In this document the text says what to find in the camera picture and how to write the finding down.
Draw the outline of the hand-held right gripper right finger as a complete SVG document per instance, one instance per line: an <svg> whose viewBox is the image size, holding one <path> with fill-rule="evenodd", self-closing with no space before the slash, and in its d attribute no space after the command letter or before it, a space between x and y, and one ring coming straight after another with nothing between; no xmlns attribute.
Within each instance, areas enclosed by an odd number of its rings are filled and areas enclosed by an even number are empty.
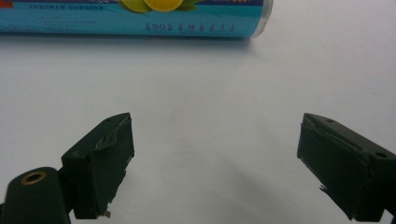
<svg viewBox="0 0 396 224"><path fill-rule="evenodd" d="M305 113L297 158L349 219L396 222L396 154L334 119Z"/></svg>

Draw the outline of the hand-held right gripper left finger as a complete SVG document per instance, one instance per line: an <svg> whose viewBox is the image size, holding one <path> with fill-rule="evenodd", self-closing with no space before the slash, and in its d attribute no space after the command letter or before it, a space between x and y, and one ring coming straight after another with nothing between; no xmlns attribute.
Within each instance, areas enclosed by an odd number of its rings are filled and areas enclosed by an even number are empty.
<svg viewBox="0 0 396 224"><path fill-rule="evenodd" d="M75 186L72 209L76 218L96 219L106 214L133 157L128 113L103 120L62 155L64 173Z"/></svg>

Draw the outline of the blue lemon-print cylindrical can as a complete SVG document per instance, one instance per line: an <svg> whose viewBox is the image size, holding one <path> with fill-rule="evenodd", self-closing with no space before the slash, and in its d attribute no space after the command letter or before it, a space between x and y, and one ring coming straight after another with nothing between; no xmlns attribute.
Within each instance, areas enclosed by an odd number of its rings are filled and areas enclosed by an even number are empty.
<svg viewBox="0 0 396 224"><path fill-rule="evenodd" d="M256 37L274 0L0 0L0 33Z"/></svg>

